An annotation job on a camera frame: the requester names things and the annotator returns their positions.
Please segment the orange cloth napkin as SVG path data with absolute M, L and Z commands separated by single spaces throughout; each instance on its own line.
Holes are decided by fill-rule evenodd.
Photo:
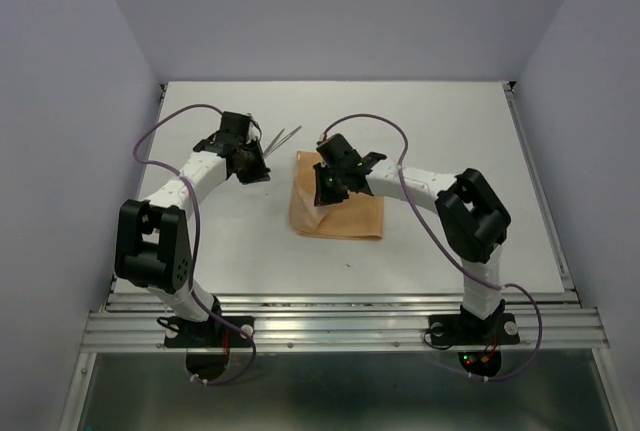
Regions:
M 298 151 L 289 204 L 289 224 L 299 235 L 339 240 L 380 240 L 384 234 L 384 199 L 352 194 L 336 205 L 315 207 L 317 152 Z

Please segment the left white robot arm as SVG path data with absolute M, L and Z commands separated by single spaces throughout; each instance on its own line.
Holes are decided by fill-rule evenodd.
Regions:
M 223 322 L 217 299 L 195 279 L 200 205 L 231 177 L 243 185 L 270 179 L 257 122 L 248 114 L 219 115 L 218 130 L 197 142 L 179 169 L 133 152 L 139 163 L 172 177 L 146 198 L 121 205 L 115 248 L 115 275 L 158 297 L 188 322 L 188 333 L 202 345 L 221 337 Z

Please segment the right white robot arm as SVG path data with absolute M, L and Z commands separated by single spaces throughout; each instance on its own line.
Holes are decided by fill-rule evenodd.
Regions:
M 435 173 L 377 152 L 362 156 L 341 134 L 316 151 L 315 206 L 337 205 L 358 193 L 404 201 L 420 221 L 422 209 L 437 216 L 446 241 L 436 245 L 464 275 L 461 332 L 472 341 L 491 335 L 502 302 L 500 258 L 511 216 L 482 173 Z

